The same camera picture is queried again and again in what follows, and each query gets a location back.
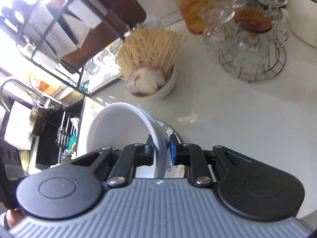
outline cloth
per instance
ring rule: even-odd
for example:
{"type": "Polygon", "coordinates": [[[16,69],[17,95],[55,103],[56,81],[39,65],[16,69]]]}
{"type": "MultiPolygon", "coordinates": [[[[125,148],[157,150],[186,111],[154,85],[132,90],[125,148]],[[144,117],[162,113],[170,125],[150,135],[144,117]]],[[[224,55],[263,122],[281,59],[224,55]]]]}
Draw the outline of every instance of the cloth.
{"type": "Polygon", "coordinates": [[[4,228],[6,231],[10,229],[8,222],[7,222],[7,212],[4,212],[0,215],[0,226],[4,228]]]}

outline white bowl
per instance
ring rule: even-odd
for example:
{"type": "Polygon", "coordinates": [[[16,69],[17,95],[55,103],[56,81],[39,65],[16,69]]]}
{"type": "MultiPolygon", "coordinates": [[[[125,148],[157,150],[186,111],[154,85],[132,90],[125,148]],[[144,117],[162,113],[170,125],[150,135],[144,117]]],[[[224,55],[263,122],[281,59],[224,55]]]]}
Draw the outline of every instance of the white bowl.
{"type": "Polygon", "coordinates": [[[172,92],[176,84],[176,78],[177,78],[177,72],[175,67],[173,66],[172,74],[170,78],[168,79],[167,83],[162,88],[160,88],[156,93],[152,95],[145,95],[145,96],[138,96],[133,94],[133,96],[137,98],[141,98],[141,99],[162,99],[172,92]]]}
{"type": "Polygon", "coordinates": [[[155,145],[153,166],[137,168],[136,177],[164,178],[171,161],[169,137],[144,110],[127,103],[113,103],[94,118],[88,131],[87,152],[102,147],[123,150],[126,145],[146,143],[151,134],[155,145]]]}

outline black metal shelf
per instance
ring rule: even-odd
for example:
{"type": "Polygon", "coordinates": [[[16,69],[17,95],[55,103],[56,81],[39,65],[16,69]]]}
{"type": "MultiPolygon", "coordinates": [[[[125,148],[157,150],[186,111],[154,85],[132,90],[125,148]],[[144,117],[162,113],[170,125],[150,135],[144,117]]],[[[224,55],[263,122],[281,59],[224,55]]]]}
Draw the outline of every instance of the black metal shelf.
{"type": "MultiPolygon", "coordinates": [[[[59,18],[62,16],[62,14],[67,10],[68,6],[74,1],[74,0],[68,0],[63,8],[60,9],[60,11],[55,15],[54,19],[52,20],[52,22],[49,24],[49,26],[47,27],[47,29],[44,31],[43,35],[41,35],[41,39],[38,42],[35,43],[31,43],[31,45],[33,45],[35,47],[35,49],[28,55],[26,55],[25,53],[23,53],[20,49],[19,43],[21,38],[23,37],[23,29],[26,26],[26,23],[28,22],[31,12],[32,10],[41,2],[42,0],[37,0],[33,5],[30,6],[30,8],[28,9],[28,11],[26,12],[26,15],[24,17],[24,24],[21,25],[21,27],[18,28],[17,34],[16,34],[16,38],[15,38],[15,43],[16,43],[16,47],[18,49],[18,51],[20,52],[20,54],[27,59],[28,61],[32,62],[34,65],[36,65],[37,67],[39,67],[40,69],[42,69],[43,71],[47,72],[48,74],[50,74],[51,76],[55,77],[56,79],[58,79],[59,81],[61,81],[63,84],[73,88],[74,90],[78,91],[79,93],[83,94],[84,96],[87,97],[92,97],[94,96],[97,92],[103,90],[104,88],[108,87],[109,85],[113,84],[114,82],[116,82],[118,79],[114,79],[113,81],[111,81],[110,83],[105,83],[103,86],[101,86],[100,88],[98,88],[97,90],[93,91],[93,92],[89,92],[83,89],[81,81],[83,78],[83,74],[85,72],[85,70],[82,68],[80,68],[79,70],[73,68],[72,66],[68,65],[66,62],[61,61],[61,65],[67,65],[68,67],[70,67],[75,73],[74,74],[78,74],[78,81],[72,80],[69,76],[67,76],[66,74],[64,74],[63,72],[61,72],[60,70],[58,70],[57,68],[55,69],[49,69],[48,67],[44,67],[43,65],[37,63],[34,61],[33,57],[35,55],[35,53],[40,49],[40,47],[43,44],[43,41],[45,40],[45,38],[47,37],[48,33],[52,30],[53,26],[57,23],[57,21],[59,20],[59,18]],[[61,76],[65,77],[65,79],[63,79],[61,76],[58,76],[56,73],[54,73],[53,71],[57,71],[59,74],[61,74],[61,76]]],[[[115,32],[122,40],[125,39],[125,36],[121,33],[120,30],[118,30],[118,28],[116,28],[116,26],[114,26],[109,20],[107,20],[107,18],[89,1],[89,0],[81,0],[82,3],[84,3],[89,9],[91,9],[91,11],[96,14],[102,21],[103,24],[107,25],[107,27],[109,27],[113,32],[115,32]]],[[[126,25],[126,23],[121,19],[121,17],[112,9],[112,7],[107,4],[104,0],[99,0],[99,2],[109,11],[111,12],[117,20],[119,20],[119,22],[121,22],[122,24],[126,25]]]]}

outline kitchen shelf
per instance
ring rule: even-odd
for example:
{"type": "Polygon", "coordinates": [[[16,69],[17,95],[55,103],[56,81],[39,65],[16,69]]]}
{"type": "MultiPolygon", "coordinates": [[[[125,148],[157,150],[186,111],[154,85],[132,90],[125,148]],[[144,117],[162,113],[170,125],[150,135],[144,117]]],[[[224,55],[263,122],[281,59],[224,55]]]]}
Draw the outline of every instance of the kitchen shelf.
{"type": "MultiPolygon", "coordinates": [[[[33,5],[30,6],[30,8],[27,10],[26,15],[24,17],[24,22],[28,22],[28,19],[30,18],[32,10],[43,0],[37,0],[33,5]]],[[[52,69],[49,66],[46,66],[44,64],[41,64],[37,60],[34,60],[34,55],[37,51],[39,51],[39,48],[43,44],[43,41],[47,37],[48,33],[52,30],[53,26],[57,23],[59,18],[62,16],[62,14],[67,10],[68,6],[73,2],[74,0],[68,0],[62,9],[59,10],[59,12],[55,15],[53,21],[49,24],[47,29],[44,31],[43,35],[41,35],[41,38],[38,42],[30,43],[29,42],[29,48],[31,47],[31,51],[27,51],[26,49],[22,48],[21,45],[21,39],[26,39],[23,36],[23,29],[26,27],[27,24],[22,24],[21,27],[18,28],[16,36],[15,36],[15,41],[16,41],[16,46],[21,55],[26,58],[28,61],[32,62],[34,65],[42,69],[43,71],[47,72],[51,76],[55,77],[59,81],[61,81],[63,84],[73,88],[74,90],[78,91],[79,93],[83,94],[84,96],[87,97],[92,97],[94,94],[97,92],[101,91],[102,89],[108,87],[109,85],[113,84],[118,80],[119,74],[116,75],[108,75],[108,76],[103,76],[101,78],[100,76],[92,76],[89,74],[87,70],[84,69],[84,66],[80,69],[75,69],[72,66],[68,65],[66,62],[61,61],[61,63],[55,68],[52,69]],[[72,69],[72,72],[74,74],[68,74],[68,72],[64,69],[64,66],[66,66],[69,69],[72,69]],[[91,88],[90,90],[88,89],[89,81],[94,83],[94,87],[91,88]]],[[[114,26],[102,13],[99,11],[94,5],[89,0],[80,0],[82,3],[84,3],[87,7],[90,8],[92,12],[94,12],[101,20],[102,24],[107,25],[121,40],[125,39],[125,36],[122,34],[116,26],[114,26]]],[[[127,25],[121,17],[116,13],[115,10],[112,9],[112,7],[107,4],[104,0],[99,0],[101,4],[104,5],[104,7],[108,10],[111,11],[112,14],[115,16],[115,18],[122,24],[127,25]]]]}

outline metal screw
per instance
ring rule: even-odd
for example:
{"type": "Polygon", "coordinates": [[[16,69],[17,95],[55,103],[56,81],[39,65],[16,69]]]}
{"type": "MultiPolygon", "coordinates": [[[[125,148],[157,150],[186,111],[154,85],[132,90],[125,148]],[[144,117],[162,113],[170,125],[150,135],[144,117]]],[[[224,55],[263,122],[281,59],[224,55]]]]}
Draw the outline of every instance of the metal screw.
{"type": "Polygon", "coordinates": [[[110,178],[109,183],[113,185],[121,185],[126,181],[126,179],[122,176],[115,176],[110,178]]]}
{"type": "Polygon", "coordinates": [[[211,179],[207,176],[200,176],[200,177],[197,177],[195,182],[200,185],[206,185],[211,183],[211,179]]]}

